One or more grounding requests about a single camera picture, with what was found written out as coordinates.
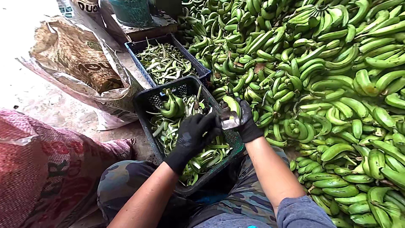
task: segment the knee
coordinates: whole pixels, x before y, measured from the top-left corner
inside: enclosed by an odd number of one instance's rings
[[[108,167],[100,178],[99,199],[135,192],[154,172],[149,161],[120,161]]]

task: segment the concrete floor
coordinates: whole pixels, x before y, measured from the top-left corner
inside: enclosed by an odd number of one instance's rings
[[[46,124],[66,127],[98,141],[136,138],[139,158],[148,157],[151,150],[139,121],[118,129],[98,131],[97,115],[93,107],[72,98],[15,60],[16,57],[27,54],[33,38],[32,31],[35,23],[27,21],[26,15],[31,14],[35,17],[33,10],[38,6],[30,1],[26,3],[21,7],[20,4],[7,5],[6,1],[0,2],[0,27],[4,29],[2,33],[8,35],[0,37],[3,79],[0,107],[15,109]],[[9,23],[10,18],[13,19],[14,24]],[[141,85],[149,88],[129,53],[118,53],[118,55]]]

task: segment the black plastic crate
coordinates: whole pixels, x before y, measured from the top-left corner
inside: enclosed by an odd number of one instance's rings
[[[135,95],[133,98],[133,103],[135,110],[138,114],[139,121],[142,124],[145,135],[148,138],[151,149],[156,156],[158,164],[163,162],[164,149],[161,143],[156,140],[152,133],[151,124],[149,120],[152,117],[152,114],[149,112],[158,112],[158,109],[155,105],[162,105],[163,101],[167,101],[168,97],[162,93],[164,88],[170,88],[176,96],[189,96],[197,95],[198,88],[200,87],[201,82],[193,76],[186,76],[180,79],[177,79],[172,82],[168,82],[164,85],[151,88],[149,90],[144,90]],[[212,107],[213,111],[217,114],[222,112],[222,108],[218,105],[215,99],[211,96],[208,90],[203,86],[201,90],[201,96],[205,101],[206,107]],[[199,177],[197,182],[193,186],[184,186],[180,182],[176,184],[175,191],[184,196],[189,196],[198,189],[200,189],[208,180],[213,176],[219,173],[223,168],[230,164],[236,157],[242,156],[244,151],[244,144],[239,136],[239,134],[232,130],[225,130],[223,132],[225,141],[233,148],[226,158],[224,158],[220,163],[216,164],[210,170],[208,170],[203,176]]]
[[[151,45],[157,45],[159,42],[161,44],[169,43],[169,44],[177,47],[179,49],[180,53],[182,53],[184,55],[184,58],[187,59],[188,61],[190,61],[191,65],[196,69],[197,74],[199,76],[198,79],[201,81],[204,81],[204,82],[206,82],[207,80],[209,81],[211,71],[209,69],[207,69],[206,67],[204,67],[198,60],[196,60],[196,58],[194,58],[194,56],[192,54],[190,54],[183,45],[181,45],[181,43],[175,38],[175,36],[173,34],[170,33],[170,34],[166,34],[161,37],[148,39],[148,41],[149,41],[149,44],[151,44]],[[127,42],[127,43],[125,43],[125,46],[128,49],[129,54],[131,54],[132,59],[135,62],[135,65],[137,66],[139,71],[141,71],[141,74],[144,76],[144,78],[148,81],[148,83],[152,87],[157,87],[157,85],[153,81],[152,77],[149,75],[149,73],[146,71],[146,69],[144,68],[144,66],[142,65],[142,63],[139,61],[139,59],[136,56],[137,53],[143,52],[143,50],[145,50],[146,47],[148,46],[146,40],[139,41],[139,42]]]

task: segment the gray sleeve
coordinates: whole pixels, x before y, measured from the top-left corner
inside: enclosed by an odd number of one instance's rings
[[[336,227],[308,196],[283,199],[278,207],[277,225],[279,228]]]

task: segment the camouflage pants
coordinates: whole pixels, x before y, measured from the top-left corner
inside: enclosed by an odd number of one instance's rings
[[[275,146],[273,149],[288,165],[284,151]],[[156,166],[149,161],[120,161],[104,171],[97,190],[97,202],[108,222],[113,220],[155,169]],[[168,224],[171,224],[170,227],[185,227],[189,221],[202,222],[204,219],[199,215],[212,210],[246,215],[270,227],[277,227],[273,208],[263,192],[249,156],[244,158],[238,180],[225,199],[206,206],[173,193],[158,227],[168,227]]]

